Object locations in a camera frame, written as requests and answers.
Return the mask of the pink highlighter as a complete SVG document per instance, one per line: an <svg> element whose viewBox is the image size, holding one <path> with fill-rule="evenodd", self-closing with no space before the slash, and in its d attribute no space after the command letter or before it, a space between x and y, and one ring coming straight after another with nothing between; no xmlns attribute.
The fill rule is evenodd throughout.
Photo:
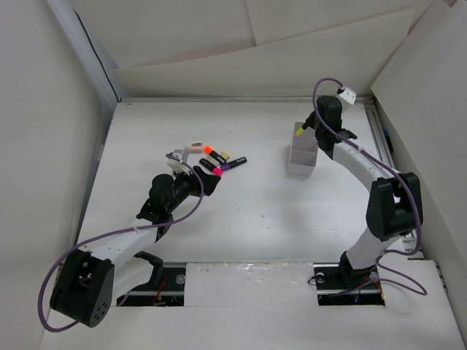
<svg viewBox="0 0 467 350"><path fill-rule="evenodd" d="M199 160L199 163L211 173L213 173L215 176L223 175L223 171L220 168L218 168L215 164L211 163L209 160L202 158Z"/></svg>

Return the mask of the purple highlighter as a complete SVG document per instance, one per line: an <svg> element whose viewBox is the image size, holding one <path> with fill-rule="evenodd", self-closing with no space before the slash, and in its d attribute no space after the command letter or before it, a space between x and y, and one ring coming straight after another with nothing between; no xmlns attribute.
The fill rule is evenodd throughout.
<svg viewBox="0 0 467 350"><path fill-rule="evenodd" d="M236 168L238 166L241 166L243 164L247 163L246 157L241 157L235 160L232 160L230 162L224 163L220 166L221 171L229 171L233 168Z"/></svg>

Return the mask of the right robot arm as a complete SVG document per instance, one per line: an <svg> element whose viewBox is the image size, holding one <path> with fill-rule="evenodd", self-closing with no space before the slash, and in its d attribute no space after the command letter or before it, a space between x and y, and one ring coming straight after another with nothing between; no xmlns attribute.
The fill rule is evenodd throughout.
<svg viewBox="0 0 467 350"><path fill-rule="evenodd" d="M369 193L366 229L341 255L331 273L334 290L346 295L372 281L377 263L394 242L421 229L420 180L413 173L402 174L387 166L359 147L357 136L342 126L343 107L337 97L320 96L313 105L302 128L311 128L319 149L345 167Z"/></svg>

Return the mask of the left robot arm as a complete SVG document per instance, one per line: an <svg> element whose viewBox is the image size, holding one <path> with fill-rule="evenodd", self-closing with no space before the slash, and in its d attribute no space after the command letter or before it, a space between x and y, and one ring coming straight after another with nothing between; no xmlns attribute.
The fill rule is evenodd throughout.
<svg viewBox="0 0 467 350"><path fill-rule="evenodd" d="M221 177L202 168L160 174L152 180L137 219L149 226L123 229L101 237L102 244L81 242L61 258L63 267L50 297L50 308L88 327L97 326L111 305L137 287L155 289L164 281L163 261L146 252L176 222L174 210L190 196L211 195Z"/></svg>

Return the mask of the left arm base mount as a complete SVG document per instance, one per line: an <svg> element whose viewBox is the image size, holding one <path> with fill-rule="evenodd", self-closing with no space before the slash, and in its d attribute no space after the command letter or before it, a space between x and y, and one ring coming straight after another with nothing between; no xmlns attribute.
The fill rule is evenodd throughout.
<svg viewBox="0 0 467 350"><path fill-rule="evenodd" d="M164 262L153 254L139 252L118 271L112 303L116 306L183 306L186 271L184 262Z"/></svg>

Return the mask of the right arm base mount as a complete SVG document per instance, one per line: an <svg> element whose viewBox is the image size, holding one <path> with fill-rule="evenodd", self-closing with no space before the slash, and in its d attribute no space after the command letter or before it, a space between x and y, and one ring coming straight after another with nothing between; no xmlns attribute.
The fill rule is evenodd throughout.
<svg viewBox="0 0 467 350"><path fill-rule="evenodd" d="M308 284L317 291L319 306L384 306L385 298L375 265L355 270L346 253L338 262L313 265Z"/></svg>

